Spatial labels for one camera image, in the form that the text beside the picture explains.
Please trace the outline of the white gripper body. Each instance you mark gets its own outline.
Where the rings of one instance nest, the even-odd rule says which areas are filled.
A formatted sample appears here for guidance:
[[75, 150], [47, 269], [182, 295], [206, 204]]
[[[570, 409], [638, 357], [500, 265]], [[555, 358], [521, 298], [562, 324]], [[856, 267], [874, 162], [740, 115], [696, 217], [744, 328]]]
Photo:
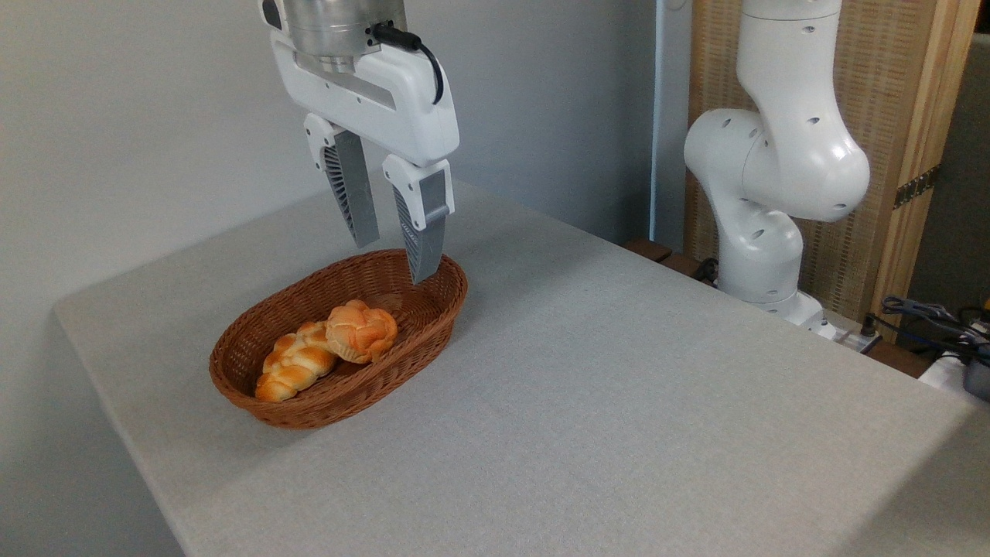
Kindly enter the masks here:
[[329, 73], [282, 32], [273, 29], [270, 43], [290, 98], [307, 111], [417, 166], [441, 161], [459, 147], [452, 95], [446, 91], [432, 103], [434, 67], [421, 54], [381, 46], [360, 57], [353, 73]]

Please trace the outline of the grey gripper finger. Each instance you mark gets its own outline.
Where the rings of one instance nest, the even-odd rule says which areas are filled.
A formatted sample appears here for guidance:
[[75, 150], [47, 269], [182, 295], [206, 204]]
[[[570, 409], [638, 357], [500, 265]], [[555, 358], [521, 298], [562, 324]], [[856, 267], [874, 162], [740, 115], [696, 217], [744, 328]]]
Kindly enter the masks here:
[[449, 162], [419, 168], [390, 154], [383, 170], [393, 186], [411, 282], [424, 282], [438, 271], [446, 218], [455, 212]]
[[304, 121], [312, 160], [326, 179], [358, 248], [379, 239], [374, 197], [360, 137], [314, 113]]

